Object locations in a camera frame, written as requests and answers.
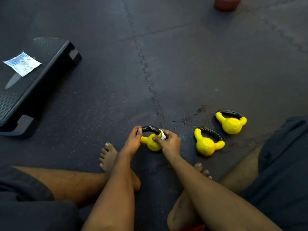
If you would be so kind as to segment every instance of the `hand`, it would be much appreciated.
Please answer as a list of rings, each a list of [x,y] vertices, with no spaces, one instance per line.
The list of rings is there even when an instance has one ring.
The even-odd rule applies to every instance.
[[[130,155],[130,157],[132,157],[140,147],[141,136],[142,136],[141,126],[135,126],[132,132],[129,134],[129,137],[126,140],[125,145],[121,151],[125,151],[127,154]]]
[[[163,154],[167,158],[167,160],[171,161],[172,159],[176,158],[177,156],[181,156],[180,153],[180,146],[181,146],[181,139],[173,132],[169,130],[162,130],[167,139],[162,140],[160,138],[152,138],[155,142],[160,144],[163,149]]]

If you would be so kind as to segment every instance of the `white tape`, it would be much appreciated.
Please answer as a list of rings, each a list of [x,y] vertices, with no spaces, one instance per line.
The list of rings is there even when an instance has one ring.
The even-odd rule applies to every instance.
[[[162,130],[160,130],[160,131],[161,131],[161,139],[165,140],[167,137],[165,136],[165,134],[164,134],[164,132]]]

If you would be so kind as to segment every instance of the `red object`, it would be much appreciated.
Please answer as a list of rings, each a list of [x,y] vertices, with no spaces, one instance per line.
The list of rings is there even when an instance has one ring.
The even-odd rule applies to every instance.
[[[214,7],[220,11],[232,11],[237,8],[241,0],[215,0]]]
[[[195,228],[190,228],[190,229],[182,229],[181,231],[204,231],[205,225],[200,225]]]

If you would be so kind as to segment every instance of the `gym floor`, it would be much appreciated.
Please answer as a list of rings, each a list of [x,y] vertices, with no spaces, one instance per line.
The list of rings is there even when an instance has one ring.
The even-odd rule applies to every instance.
[[[182,155],[218,180],[289,116],[307,114],[308,0],[242,0],[232,13],[214,0],[0,0],[0,48],[36,37],[69,39],[83,56],[66,74],[34,136],[0,138],[12,165],[100,172],[105,142],[120,149],[135,125],[170,129]],[[248,123],[235,136],[219,109]],[[206,126],[226,146],[205,158],[193,131]],[[135,230],[167,230],[182,191],[164,156],[142,146]]]

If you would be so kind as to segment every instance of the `kettlebell body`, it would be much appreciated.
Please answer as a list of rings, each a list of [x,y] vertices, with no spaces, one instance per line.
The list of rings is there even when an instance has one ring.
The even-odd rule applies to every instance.
[[[229,114],[235,117],[225,118],[223,114]],[[247,118],[242,114],[230,110],[219,110],[215,114],[217,120],[222,124],[222,128],[228,134],[235,135],[241,131],[242,126],[247,123]]]
[[[219,141],[217,143],[214,143],[213,140],[210,138],[203,137],[201,132],[207,133],[215,138],[217,138]],[[196,148],[197,151],[202,155],[212,155],[215,150],[222,149],[225,146],[225,142],[223,138],[216,133],[215,131],[206,128],[206,127],[198,127],[195,129],[195,138],[197,139]]]
[[[152,140],[153,137],[155,138],[162,137],[161,130],[153,126],[145,126],[145,127],[142,127],[142,132],[143,133],[144,132],[154,132],[154,134],[151,134],[149,137],[142,136],[140,139],[141,143],[145,143],[151,151],[158,151],[161,149],[161,146]]]

